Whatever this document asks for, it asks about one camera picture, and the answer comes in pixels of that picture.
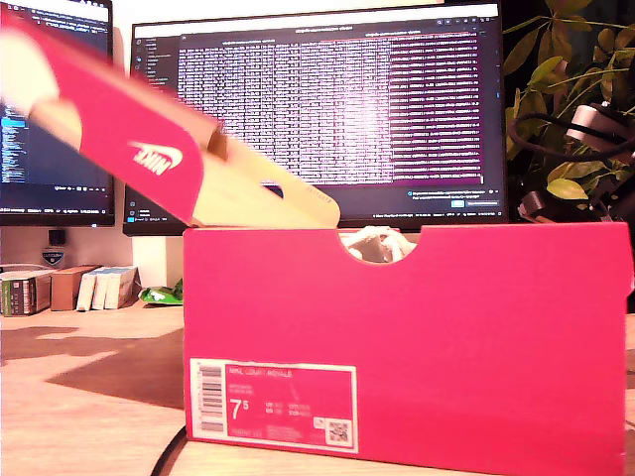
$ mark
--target barcode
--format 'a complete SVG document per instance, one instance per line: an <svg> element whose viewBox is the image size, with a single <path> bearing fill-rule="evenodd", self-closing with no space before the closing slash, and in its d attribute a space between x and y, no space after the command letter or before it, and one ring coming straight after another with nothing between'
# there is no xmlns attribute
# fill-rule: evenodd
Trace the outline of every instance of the barcode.
<svg viewBox="0 0 635 476"><path fill-rule="evenodd" d="M326 444L352 446L352 421L350 419L326 419Z"/></svg>
<svg viewBox="0 0 635 476"><path fill-rule="evenodd" d="M22 297L23 297L23 311L25 314L29 314L31 313L31 303L29 300L29 282L28 281L23 281L22 282Z"/></svg>
<svg viewBox="0 0 635 476"><path fill-rule="evenodd" d="M225 432L225 401L222 367L198 367L200 429Z"/></svg>

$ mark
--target nike logo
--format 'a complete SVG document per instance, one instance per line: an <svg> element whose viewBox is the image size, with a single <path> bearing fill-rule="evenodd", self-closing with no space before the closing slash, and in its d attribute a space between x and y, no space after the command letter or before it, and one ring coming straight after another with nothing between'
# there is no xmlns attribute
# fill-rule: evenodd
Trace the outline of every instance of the nike logo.
<svg viewBox="0 0 635 476"><path fill-rule="evenodd" d="M157 146L144 142L129 142L128 144L139 148L139 152L132 160L157 176L168 169L173 169L183 159L183 153L174 147Z"/></svg>

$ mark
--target qr code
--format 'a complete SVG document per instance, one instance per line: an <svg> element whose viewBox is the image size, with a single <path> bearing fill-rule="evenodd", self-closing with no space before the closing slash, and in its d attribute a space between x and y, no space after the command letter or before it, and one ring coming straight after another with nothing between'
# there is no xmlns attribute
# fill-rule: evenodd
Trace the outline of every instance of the qr code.
<svg viewBox="0 0 635 476"><path fill-rule="evenodd" d="M326 444L352 446L352 421L350 419L326 419Z"/></svg>

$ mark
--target nike swoosh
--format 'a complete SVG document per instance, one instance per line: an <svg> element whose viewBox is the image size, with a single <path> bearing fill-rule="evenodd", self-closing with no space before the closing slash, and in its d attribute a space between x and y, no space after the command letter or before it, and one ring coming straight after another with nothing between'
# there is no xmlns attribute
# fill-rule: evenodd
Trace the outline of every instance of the nike swoosh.
<svg viewBox="0 0 635 476"><path fill-rule="evenodd" d="M134 141L129 142L128 144L130 144L133 147L138 147L139 149L143 149L146 152L148 151L156 152L156 153L169 157L172 161L172 163L170 164L170 169L173 169L174 167L176 167L183 160L183 153L175 147L158 146L156 144L146 144L145 142L134 142Z"/></svg>

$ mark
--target brown box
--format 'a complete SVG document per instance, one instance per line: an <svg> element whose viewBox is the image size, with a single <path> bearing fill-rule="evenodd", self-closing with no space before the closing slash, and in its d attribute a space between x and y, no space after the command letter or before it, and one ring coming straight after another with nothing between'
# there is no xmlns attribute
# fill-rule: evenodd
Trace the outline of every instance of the brown box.
<svg viewBox="0 0 635 476"><path fill-rule="evenodd" d="M73 310L77 304L81 276L98 268L95 265L75 266L53 273L51 310Z"/></svg>

